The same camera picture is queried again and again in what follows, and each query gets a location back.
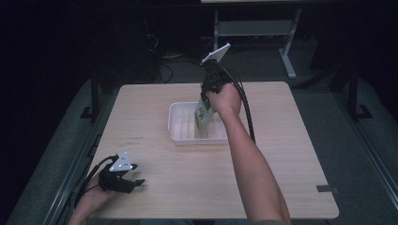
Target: metal leg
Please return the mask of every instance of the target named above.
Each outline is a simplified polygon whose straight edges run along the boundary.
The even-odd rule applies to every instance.
[[[288,57],[290,46],[292,45],[293,37],[296,33],[296,28],[298,27],[299,23],[299,15],[301,14],[301,8],[296,10],[295,18],[293,19],[292,23],[290,24],[290,28],[287,34],[287,41],[286,44],[282,49],[279,49],[279,53],[281,55],[284,67],[286,68],[287,75],[290,79],[296,79],[295,70],[290,63],[290,59]]]
[[[214,51],[219,48],[219,11],[214,13]]]

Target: dark background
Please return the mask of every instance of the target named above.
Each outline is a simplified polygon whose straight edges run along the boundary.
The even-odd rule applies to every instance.
[[[93,71],[105,91],[123,83],[151,83],[159,76],[162,53],[180,48],[198,56],[200,36],[212,36],[210,9],[148,10],[148,1],[102,4],[143,9],[96,13],[76,10],[76,3],[69,0],[0,2],[0,223],[7,221],[68,105]],[[83,1],[79,7],[102,5]],[[286,7],[272,11],[278,15]],[[315,36],[320,41],[314,68],[327,68],[345,58],[348,43],[360,76],[375,88],[396,120],[397,11],[394,1],[305,7],[297,32],[297,37]],[[233,19],[246,14],[230,8],[224,15]],[[148,35],[158,37],[156,48]],[[154,53],[147,50],[151,47]]]

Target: gray carpet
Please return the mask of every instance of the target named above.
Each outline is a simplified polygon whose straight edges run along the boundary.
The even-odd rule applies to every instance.
[[[302,83],[313,77],[318,71],[309,70],[315,41],[297,41],[293,44],[290,58],[298,78],[291,81],[287,78],[277,45],[248,49],[242,52],[229,53],[222,64],[233,69],[244,82],[284,81],[290,85]],[[204,71],[192,63],[197,59],[178,58],[164,63],[173,70],[170,83],[198,83],[203,80]],[[171,70],[161,67],[163,79],[171,75]],[[398,211],[375,173],[371,160],[353,127],[350,118],[341,107],[339,95],[329,91],[330,78],[315,84],[306,90],[293,90],[304,124],[313,142],[314,149],[324,170],[329,184],[338,189],[335,199],[340,215],[329,221],[294,220],[294,224],[396,224]],[[104,129],[106,120],[117,96],[100,95],[101,115],[95,123],[81,119],[84,107],[90,105],[90,83],[87,82],[70,104],[63,121],[55,132],[44,156],[35,170],[28,186],[15,207],[8,224],[43,224],[49,221],[47,216],[54,198],[62,195],[60,191],[65,177],[76,170],[69,184],[76,183],[85,171],[89,162],[88,153],[98,134]],[[373,119],[360,120],[380,157],[386,164],[395,180],[398,180],[396,167],[398,126],[379,103],[375,91],[366,82],[360,80],[359,104],[365,104]],[[84,159],[75,166],[77,151],[84,149]],[[72,211],[68,199],[59,202],[64,211],[52,221],[64,224]],[[91,220],[90,224],[137,224],[135,220]]]

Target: person's right hand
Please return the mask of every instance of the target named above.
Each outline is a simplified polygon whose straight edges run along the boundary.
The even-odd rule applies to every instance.
[[[226,83],[219,94],[207,92],[206,95],[210,100],[211,108],[220,115],[222,120],[231,114],[239,115],[242,101],[233,84]]]

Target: wooden table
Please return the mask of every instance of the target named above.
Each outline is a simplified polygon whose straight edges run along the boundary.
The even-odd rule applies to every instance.
[[[255,138],[287,201],[292,218],[336,218],[331,192],[298,107],[284,82],[243,84]],[[228,144],[177,146],[168,130],[169,107],[199,99],[200,84],[125,85],[120,89],[91,168],[128,152],[146,179],[119,194],[95,218],[245,218]],[[244,109],[240,116],[247,124]]]

